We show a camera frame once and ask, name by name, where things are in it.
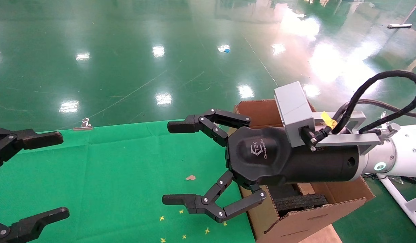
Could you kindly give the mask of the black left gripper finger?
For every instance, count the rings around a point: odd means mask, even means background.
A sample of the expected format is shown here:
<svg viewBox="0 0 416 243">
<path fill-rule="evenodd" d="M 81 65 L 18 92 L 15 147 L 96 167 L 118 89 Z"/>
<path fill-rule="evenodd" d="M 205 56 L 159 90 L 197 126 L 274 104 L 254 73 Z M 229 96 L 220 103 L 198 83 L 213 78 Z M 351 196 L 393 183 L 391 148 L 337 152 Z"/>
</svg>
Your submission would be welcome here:
<svg viewBox="0 0 416 243">
<path fill-rule="evenodd" d="M 23 218 L 10 226 L 0 223 L 0 243 L 27 243 L 39 238 L 45 226 L 67 219 L 69 209 L 59 207 Z"/>
<path fill-rule="evenodd" d="M 33 129 L 11 131 L 0 128 L 0 167 L 21 150 L 33 150 L 63 143 L 58 131 L 36 133 Z"/>
</svg>

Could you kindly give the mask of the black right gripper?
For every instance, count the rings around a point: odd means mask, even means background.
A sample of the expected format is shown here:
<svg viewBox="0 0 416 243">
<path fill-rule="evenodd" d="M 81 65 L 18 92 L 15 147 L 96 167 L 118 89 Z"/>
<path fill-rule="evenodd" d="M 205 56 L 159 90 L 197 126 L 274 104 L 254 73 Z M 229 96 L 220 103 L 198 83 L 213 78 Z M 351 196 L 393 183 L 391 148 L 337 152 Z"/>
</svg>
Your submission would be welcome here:
<svg viewBox="0 0 416 243">
<path fill-rule="evenodd" d="M 356 145 L 320 147 L 315 151 L 305 145 L 292 147 L 284 128 L 251 129 L 250 122 L 248 116 L 219 109 L 168 122 L 171 134 L 202 131 L 218 145 L 226 147 L 229 171 L 203 196 L 163 195 L 162 203 L 182 205 L 189 214 L 206 214 L 217 223 L 223 223 L 261 204 L 267 193 L 260 186 L 345 182 L 357 173 L 359 149 Z M 228 136 L 219 125 L 237 130 Z M 252 194 L 221 208 L 216 200 L 233 180 L 242 187 L 250 187 Z"/>
</svg>

